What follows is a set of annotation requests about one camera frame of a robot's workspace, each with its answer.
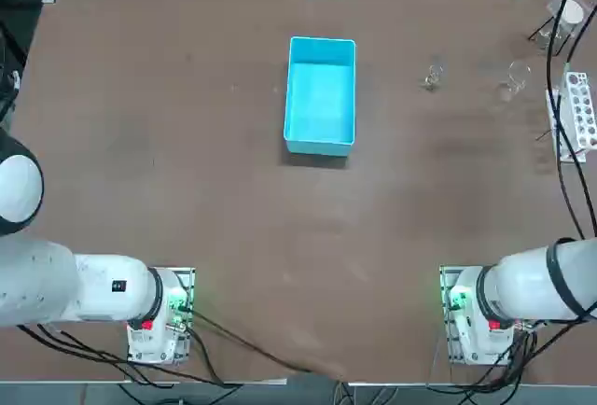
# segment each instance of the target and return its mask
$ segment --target floor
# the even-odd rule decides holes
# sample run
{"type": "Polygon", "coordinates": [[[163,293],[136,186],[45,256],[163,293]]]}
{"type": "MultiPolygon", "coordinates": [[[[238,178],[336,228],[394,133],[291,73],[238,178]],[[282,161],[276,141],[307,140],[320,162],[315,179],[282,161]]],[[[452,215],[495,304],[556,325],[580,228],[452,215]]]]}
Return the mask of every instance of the floor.
{"type": "MultiPolygon", "coordinates": [[[[208,385],[184,384],[172,390],[155,390],[146,387],[127,386],[147,405],[162,399],[186,398],[191,405],[208,404],[221,396],[222,390],[208,385]]],[[[302,375],[289,379],[288,385],[247,385],[240,391],[222,400],[222,405],[327,405],[331,404],[334,382],[316,376],[302,375]]],[[[380,391],[379,387],[358,387],[356,405],[369,404],[380,391]]],[[[393,390],[384,392],[377,405],[391,397],[393,390]]],[[[498,405],[507,396],[505,394],[475,398],[479,405],[498,405]]],[[[36,403],[54,403],[60,405],[133,405],[132,399],[113,384],[2,384],[0,397],[6,405],[29,405],[36,403]]],[[[595,402],[597,390],[593,387],[550,387],[526,386],[512,399],[510,405],[588,405],[595,402]]],[[[415,404],[425,405],[453,404],[459,400],[448,396],[425,391],[421,387],[401,387],[393,400],[386,405],[415,404]]]]}

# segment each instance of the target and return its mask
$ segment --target black clamp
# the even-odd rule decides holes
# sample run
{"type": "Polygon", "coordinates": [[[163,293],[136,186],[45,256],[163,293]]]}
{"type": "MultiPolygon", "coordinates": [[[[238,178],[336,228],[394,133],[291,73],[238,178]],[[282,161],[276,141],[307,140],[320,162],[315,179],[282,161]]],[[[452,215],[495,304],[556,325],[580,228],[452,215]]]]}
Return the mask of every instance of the black clamp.
{"type": "Polygon", "coordinates": [[[560,266],[560,261],[558,260],[558,253],[557,247],[560,244],[569,244],[574,242],[575,239],[570,237],[564,237],[556,241],[554,244],[548,246],[548,250],[546,251],[546,264],[548,266],[548,273],[549,278],[551,279],[551,283],[553,287],[560,295],[563,303],[566,304],[566,307],[570,309],[570,311],[575,314],[576,316],[581,316],[585,314],[585,309],[580,303],[576,300],[575,295],[570,291],[566,280],[563,278],[562,274],[562,267],[560,266]]]}

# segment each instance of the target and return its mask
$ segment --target white robotic arm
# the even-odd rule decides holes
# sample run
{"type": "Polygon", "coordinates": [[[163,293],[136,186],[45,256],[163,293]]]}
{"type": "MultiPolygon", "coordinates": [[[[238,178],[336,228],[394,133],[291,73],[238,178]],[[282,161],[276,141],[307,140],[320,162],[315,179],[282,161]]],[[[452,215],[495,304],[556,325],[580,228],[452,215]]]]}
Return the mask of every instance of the white robotic arm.
{"type": "Polygon", "coordinates": [[[512,344],[517,321],[584,314],[597,301],[596,272],[597,239],[561,239],[492,267],[466,267],[446,290],[446,313],[456,327],[448,337],[460,343],[465,363],[492,364],[512,344]]]}
{"type": "Polygon", "coordinates": [[[0,327],[61,321],[126,321],[129,357],[188,357],[191,272],[147,268],[117,255],[73,254],[22,233],[0,237],[0,327]]]}

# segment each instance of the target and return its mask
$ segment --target glass cup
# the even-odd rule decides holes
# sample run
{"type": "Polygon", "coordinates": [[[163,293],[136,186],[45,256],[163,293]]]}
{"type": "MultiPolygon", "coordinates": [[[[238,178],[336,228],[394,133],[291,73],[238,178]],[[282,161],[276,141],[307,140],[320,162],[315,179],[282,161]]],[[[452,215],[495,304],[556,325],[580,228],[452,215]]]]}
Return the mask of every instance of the glass cup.
{"type": "Polygon", "coordinates": [[[511,102],[521,92],[531,77],[531,68],[522,61],[514,61],[507,70],[507,78],[499,85],[500,98],[511,102]]]}
{"type": "Polygon", "coordinates": [[[441,77],[444,73],[444,67],[436,62],[429,66],[429,75],[423,81],[423,87],[428,91],[435,91],[441,84],[441,77]]]}

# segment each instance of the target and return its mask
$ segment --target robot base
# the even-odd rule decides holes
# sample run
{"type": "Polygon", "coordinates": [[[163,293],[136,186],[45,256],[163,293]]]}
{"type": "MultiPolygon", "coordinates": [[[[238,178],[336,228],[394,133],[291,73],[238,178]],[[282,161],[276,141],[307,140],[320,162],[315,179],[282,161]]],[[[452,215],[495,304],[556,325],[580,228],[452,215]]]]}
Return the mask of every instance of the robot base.
{"type": "Polygon", "coordinates": [[[164,291],[156,319],[134,329],[127,325],[128,359],[147,364],[179,364],[188,360],[191,317],[179,306],[193,308],[194,268],[156,268],[164,291]]]}
{"type": "MultiPolygon", "coordinates": [[[[477,278],[482,267],[440,267],[439,282],[451,363],[493,365],[512,344],[514,328],[501,329],[487,321],[477,301],[477,278]]],[[[506,365],[509,356],[498,364],[506,365]]]]}

